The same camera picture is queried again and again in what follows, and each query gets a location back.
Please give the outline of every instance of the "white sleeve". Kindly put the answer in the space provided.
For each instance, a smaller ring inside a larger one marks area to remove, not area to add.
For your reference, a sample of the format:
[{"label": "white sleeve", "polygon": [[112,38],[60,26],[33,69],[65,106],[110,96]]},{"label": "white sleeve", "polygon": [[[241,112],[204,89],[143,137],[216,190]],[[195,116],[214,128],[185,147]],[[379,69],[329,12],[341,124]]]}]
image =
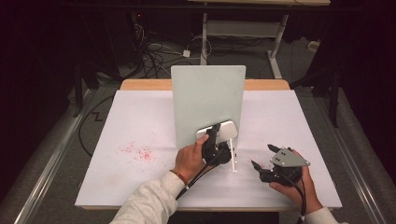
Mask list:
[{"label": "white sleeve", "polygon": [[338,224],[337,220],[335,220],[327,207],[322,207],[315,212],[305,215],[305,220],[309,224]]},{"label": "white sleeve", "polygon": [[167,223],[177,209],[176,196],[184,187],[183,181],[171,172],[146,182],[132,193],[111,224]]}]

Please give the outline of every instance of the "hand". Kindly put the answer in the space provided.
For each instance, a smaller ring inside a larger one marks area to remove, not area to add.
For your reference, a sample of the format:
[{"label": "hand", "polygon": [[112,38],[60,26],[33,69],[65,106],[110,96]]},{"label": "hand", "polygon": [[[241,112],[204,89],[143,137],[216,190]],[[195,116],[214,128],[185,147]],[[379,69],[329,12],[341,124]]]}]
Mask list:
[{"label": "hand", "polygon": [[189,182],[205,166],[202,161],[202,145],[208,138],[209,135],[205,134],[197,139],[194,145],[183,147],[177,153],[174,171],[183,175]]},{"label": "hand", "polygon": [[[315,212],[322,208],[322,204],[320,203],[317,192],[315,191],[315,185],[314,181],[312,180],[311,174],[309,174],[309,169],[307,166],[302,167],[303,171],[303,177],[302,180],[304,181],[304,187],[305,187],[305,197],[306,197],[306,214]],[[304,193],[304,187],[303,187],[303,181],[300,180],[297,182],[297,186],[300,188],[300,190]],[[272,182],[270,183],[270,187],[272,189],[277,190],[278,192],[288,196],[292,202],[297,204],[298,206],[301,207],[302,205],[302,199],[294,187],[289,187],[289,186],[283,186],[279,183]]]}]

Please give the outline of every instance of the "wooden table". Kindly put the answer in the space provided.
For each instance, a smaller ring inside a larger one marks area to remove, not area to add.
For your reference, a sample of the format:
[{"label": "wooden table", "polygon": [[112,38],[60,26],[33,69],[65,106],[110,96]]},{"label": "wooden table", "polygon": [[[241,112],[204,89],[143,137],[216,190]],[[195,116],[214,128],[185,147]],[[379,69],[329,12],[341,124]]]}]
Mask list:
[{"label": "wooden table", "polygon": [[[177,150],[171,79],[127,79],[114,98],[106,125],[81,185],[76,206],[118,209],[134,189],[173,167]],[[279,212],[294,207],[260,181],[250,160],[269,169],[274,153],[263,146],[298,148],[311,161],[323,205],[342,207],[298,99],[281,79],[248,79],[238,145],[237,173],[231,164],[201,178],[178,211]],[[140,153],[149,153],[141,159]]]},{"label": "wooden table", "polygon": [[[171,91],[171,79],[126,79],[122,82],[121,91]],[[245,91],[286,91],[289,83],[283,79],[247,79]]]}]

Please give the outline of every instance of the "person's right hand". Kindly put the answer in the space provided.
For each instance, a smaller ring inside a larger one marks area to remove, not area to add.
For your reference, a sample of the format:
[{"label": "person's right hand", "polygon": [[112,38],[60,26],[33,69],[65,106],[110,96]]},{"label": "person's right hand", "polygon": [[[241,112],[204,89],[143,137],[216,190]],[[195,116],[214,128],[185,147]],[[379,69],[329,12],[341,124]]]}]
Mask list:
[{"label": "person's right hand", "polygon": [[[297,182],[297,186],[300,188],[301,192],[304,193],[305,187],[305,197],[306,197],[306,214],[315,212],[322,208],[317,192],[315,191],[314,181],[312,180],[311,174],[309,174],[309,168],[307,166],[302,167],[303,177],[302,180]],[[276,182],[271,182],[270,187],[276,191],[288,196],[292,202],[298,206],[302,206],[302,199],[300,193],[294,187],[283,186]]]}]

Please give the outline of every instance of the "cable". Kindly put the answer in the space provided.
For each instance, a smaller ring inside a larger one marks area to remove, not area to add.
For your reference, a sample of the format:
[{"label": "cable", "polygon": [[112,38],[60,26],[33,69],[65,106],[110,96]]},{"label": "cable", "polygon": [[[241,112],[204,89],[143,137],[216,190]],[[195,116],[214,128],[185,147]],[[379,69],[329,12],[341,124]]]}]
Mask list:
[{"label": "cable", "polygon": [[115,96],[111,95],[111,96],[107,96],[105,99],[103,99],[101,102],[99,102],[99,104],[97,104],[92,110],[90,110],[90,112],[88,112],[88,114],[85,116],[85,118],[82,120],[81,124],[78,127],[78,141],[82,146],[82,149],[84,149],[85,153],[87,153],[88,156],[92,157],[91,152],[88,151],[87,148],[85,148],[84,143],[82,142],[82,138],[81,138],[81,127],[84,124],[85,120],[87,119],[87,117],[93,112],[93,110],[95,110],[99,105],[101,105],[102,103],[104,103],[106,100],[113,98]]},{"label": "cable", "polygon": [[284,174],[282,174],[281,172],[276,172],[277,175],[281,176],[282,178],[286,179],[289,183],[291,183],[292,186],[294,186],[295,189],[297,189],[297,191],[299,192],[300,196],[301,196],[301,200],[303,202],[302,206],[301,206],[301,212],[300,212],[300,218],[297,220],[297,224],[301,224],[304,220],[304,215],[306,212],[306,197],[305,197],[305,185],[304,185],[304,181],[303,182],[303,189],[304,189],[304,193],[301,191],[301,189],[293,182],[291,181],[287,176],[285,176]]},{"label": "cable", "polygon": [[204,168],[202,168],[202,169],[198,172],[198,174],[192,179],[192,181],[190,181],[190,183],[186,186],[186,188],[184,188],[184,189],[177,195],[176,200],[177,200],[178,198],[180,198],[181,196],[183,196],[183,194],[184,194],[189,188],[191,188],[191,187],[195,184],[195,182],[197,182],[203,175],[205,175],[207,172],[213,170],[214,168],[218,167],[218,166],[216,165],[216,166],[212,167],[210,170],[208,170],[208,171],[205,172],[206,168],[209,167],[210,165],[212,165],[212,164],[214,163],[214,161],[218,158],[218,156],[221,154],[221,152],[222,152],[223,150],[224,150],[224,149],[222,148],[222,149],[219,151],[218,155],[216,155],[209,163],[207,163],[207,164],[204,166]]}]

